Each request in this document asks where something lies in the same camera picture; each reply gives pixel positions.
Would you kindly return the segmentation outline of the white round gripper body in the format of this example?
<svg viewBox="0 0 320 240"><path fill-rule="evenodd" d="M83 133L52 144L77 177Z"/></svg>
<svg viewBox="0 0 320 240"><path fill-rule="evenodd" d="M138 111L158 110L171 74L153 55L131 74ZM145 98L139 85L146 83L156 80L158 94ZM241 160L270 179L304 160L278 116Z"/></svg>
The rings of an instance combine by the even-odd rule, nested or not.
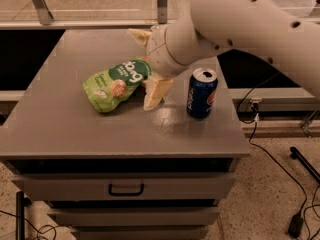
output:
<svg viewBox="0 0 320 240"><path fill-rule="evenodd" d="M147 41L146 55L158 75L174 78L184 72L193 62L194 28L173 23L155 25Z"/></svg>

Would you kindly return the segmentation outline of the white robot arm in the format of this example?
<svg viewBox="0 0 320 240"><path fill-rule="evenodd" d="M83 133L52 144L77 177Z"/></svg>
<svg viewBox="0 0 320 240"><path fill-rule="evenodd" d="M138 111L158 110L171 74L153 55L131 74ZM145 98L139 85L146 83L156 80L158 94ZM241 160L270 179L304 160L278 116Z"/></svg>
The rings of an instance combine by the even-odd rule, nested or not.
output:
<svg viewBox="0 0 320 240"><path fill-rule="evenodd" d="M177 21L128 32L145 48L153 71L146 82L146 110L168 92L159 85L163 80L231 49L261 58L320 98L320 25L287 14L271 0L191 0Z"/></svg>

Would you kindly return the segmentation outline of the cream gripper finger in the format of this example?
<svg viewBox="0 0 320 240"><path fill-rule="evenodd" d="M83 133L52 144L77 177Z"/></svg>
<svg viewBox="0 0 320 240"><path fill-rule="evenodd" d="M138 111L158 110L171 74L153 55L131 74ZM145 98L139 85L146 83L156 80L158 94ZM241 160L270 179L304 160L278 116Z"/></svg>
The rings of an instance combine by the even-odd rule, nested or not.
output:
<svg viewBox="0 0 320 240"><path fill-rule="evenodd" d="M150 36L152 35L152 32L149 30L132 29L132 28L129 28L127 33L142 48L147 47L148 40L149 40Z"/></svg>
<svg viewBox="0 0 320 240"><path fill-rule="evenodd" d="M171 78L163 78L157 74L150 76L143 82L145 87L144 110L149 111L156 108L163 97L167 94L173 84Z"/></svg>

